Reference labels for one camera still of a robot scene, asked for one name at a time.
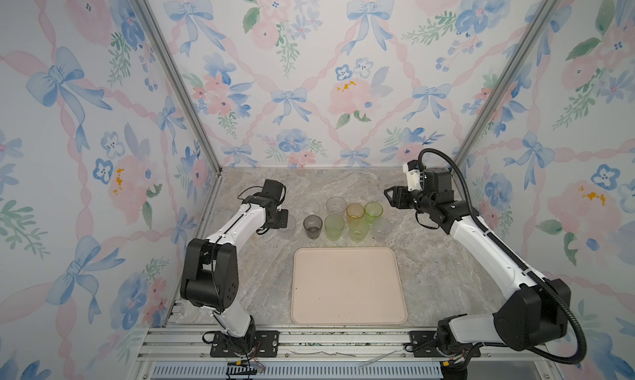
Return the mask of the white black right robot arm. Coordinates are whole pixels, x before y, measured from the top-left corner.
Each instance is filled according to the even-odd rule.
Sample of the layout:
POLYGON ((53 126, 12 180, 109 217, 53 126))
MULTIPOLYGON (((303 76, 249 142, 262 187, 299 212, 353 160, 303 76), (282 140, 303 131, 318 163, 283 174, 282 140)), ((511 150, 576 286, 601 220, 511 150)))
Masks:
POLYGON ((435 227, 451 236, 494 279, 505 302, 497 312, 457 315, 440 320, 437 350, 456 355, 474 345, 530 350, 567 334, 566 310, 570 288, 549 280, 512 251, 467 201, 458 201, 446 168, 427 168, 410 161, 403 167, 404 186, 385 190, 390 206, 430 217, 435 227))

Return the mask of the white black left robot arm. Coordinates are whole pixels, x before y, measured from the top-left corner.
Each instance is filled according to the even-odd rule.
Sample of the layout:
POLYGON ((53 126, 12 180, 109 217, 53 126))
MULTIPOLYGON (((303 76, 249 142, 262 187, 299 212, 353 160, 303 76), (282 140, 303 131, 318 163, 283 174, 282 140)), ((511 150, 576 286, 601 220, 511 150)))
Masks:
POLYGON ((238 253, 254 234, 284 229, 289 211, 282 207, 287 188, 267 179, 259 191, 241 200, 237 213, 218 231, 192 239, 185 249, 180 296, 195 307, 207 307, 222 327, 221 334, 238 344, 256 338, 253 317, 236 301, 238 253))

